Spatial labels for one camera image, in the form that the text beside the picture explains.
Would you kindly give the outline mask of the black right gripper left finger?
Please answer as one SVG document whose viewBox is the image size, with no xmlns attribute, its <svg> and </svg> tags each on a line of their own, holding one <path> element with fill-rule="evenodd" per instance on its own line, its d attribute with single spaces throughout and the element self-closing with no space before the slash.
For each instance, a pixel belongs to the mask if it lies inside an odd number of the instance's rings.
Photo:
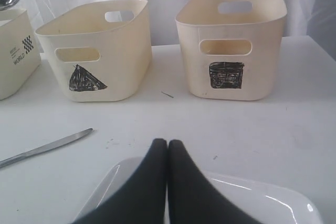
<svg viewBox="0 0 336 224">
<path fill-rule="evenodd" d="M 74 223 L 164 223 L 167 142 L 152 141 L 143 157 L 126 158 L 106 174 Z"/>
</svg>

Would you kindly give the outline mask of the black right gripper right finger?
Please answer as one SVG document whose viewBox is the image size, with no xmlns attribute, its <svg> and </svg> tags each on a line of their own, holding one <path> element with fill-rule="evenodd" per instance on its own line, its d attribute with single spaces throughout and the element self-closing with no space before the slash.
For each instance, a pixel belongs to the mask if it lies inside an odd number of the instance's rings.
<svg viewBox="0 0 336 224">
<path fill-rule="evenodd" d="M 183 142 L 169 142 L 167 178 L 170 223 L 259 223 L 205 177 Z"/>
</svg>

